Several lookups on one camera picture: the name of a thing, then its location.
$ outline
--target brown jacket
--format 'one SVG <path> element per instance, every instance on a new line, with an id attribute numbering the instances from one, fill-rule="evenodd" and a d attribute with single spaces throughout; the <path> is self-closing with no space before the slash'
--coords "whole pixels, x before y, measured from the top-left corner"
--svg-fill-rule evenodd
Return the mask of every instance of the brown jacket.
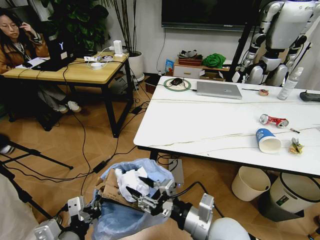
<path id="1" fill-rule="evenodd" d="M 41 35 L 42 38 L 42 44 L 33 42 L 32 38 L 29 36 L 29 40 L 32 42 L 32 45 L 35 50 L 35 54 L 38 57 L 48 57 L 49 51 L 47 44 L 44 40 L 44 37 Z M 27 46 L 23 45 L 26 53 L 31 56 L 30 50 L 27 49 Z M 11 59 L 7 59 L 5 53 L 9 55 Z M 15 48 L 11 46 L 5 45 L 4 48 L 0 46 L 0 74 L 3 74 L 10 69 L 15 68 L 18 65 L 21 65 L 24 63 L 24 57 L 23 55 L 17 51 Z"/>

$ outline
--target black tv screen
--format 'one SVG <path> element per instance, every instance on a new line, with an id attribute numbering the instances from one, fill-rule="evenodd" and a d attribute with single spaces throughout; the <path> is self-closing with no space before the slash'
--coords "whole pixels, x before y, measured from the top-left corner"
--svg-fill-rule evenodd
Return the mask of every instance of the black tv screen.
<path id="1" fill-rule="evenodd" d="M 162 0 L 162 27 L 242 31 L 253 0 Z"/>

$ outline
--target computer mouse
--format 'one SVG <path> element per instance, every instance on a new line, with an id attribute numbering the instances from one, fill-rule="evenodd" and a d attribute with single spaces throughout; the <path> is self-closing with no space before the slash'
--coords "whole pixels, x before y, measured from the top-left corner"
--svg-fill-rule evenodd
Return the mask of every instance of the computer mouse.
<path id="1" fill-rule="evenodd" d="M 179 78 L 179 77 L 176 77 L 176 78 L 173 79 L 170 83 L 171 83 L 171 85 L 173 85 L 173 86 L 178 86 L 178 85 L 180 85 L 180 84 L 183 83 L 183 80 L 182 80 L 181 78 Z"/>

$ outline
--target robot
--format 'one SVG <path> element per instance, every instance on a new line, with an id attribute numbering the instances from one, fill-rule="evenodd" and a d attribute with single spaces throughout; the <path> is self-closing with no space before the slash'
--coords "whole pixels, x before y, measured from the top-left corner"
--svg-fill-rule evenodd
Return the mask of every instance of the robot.
<path id="1" fill-rule="evenodd" d="M 233 82 L 281 86 L 293 70 L 298 52 L 307 40 L 305 33 L 320 15 L 320 1 L 282 0 L 272 1 L 261 10 L 259 32 L 252 43 Z M 266 54 L 253 64 L 258 49 L 265 41 Z M 284 63 L 279 53 L 289 48 Z"/>
<path id="2" fill-rule="evenodd" d="M 213 221 L 214 197 L 204 193 L 199 207 L 180 201 L 175 194 L 176 185 L 172 179 L 154 182 L 149 178 L 140 179 L 152 188 L 157 188 L 152 197 L 130 187 L 127 190 L 137 200 L 138 206 L 152 216 L 163 215 L 177 222 L 179 229 L 187 231 L 195 240 L 256 240 L 236 220 L 223 217 Z M 84 206 L 83 196 L 68 200 L 65 211 L 69 213 L 70 225 L 59 226 L 55 219 L 42 222 L 35 230 L 37 240 L 85 240 L 91 223 L 101 216 L 103 198 L 96 195 L 91 204 Z"/>

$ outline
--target laptop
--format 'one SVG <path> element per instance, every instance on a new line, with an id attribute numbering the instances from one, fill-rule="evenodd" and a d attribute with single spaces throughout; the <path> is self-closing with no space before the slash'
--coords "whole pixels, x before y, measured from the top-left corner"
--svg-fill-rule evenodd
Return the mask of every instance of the laptop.
<path id="1" fill-rule="evenodd" d="M 196 82 L 196 93 L 198 95 L 228 98 L 228 99 L 242 99 L 242 95 L 237 85 L 215 83 L 207 81 Z"/>
<path id="2" fill-rule="evenodd" d="M 73 45 L 67 37 L 53 35 L 45 37 L 45 42 L 48 46 L 50 59 L 32 69 L 56 72 L 76 59 Z"/>

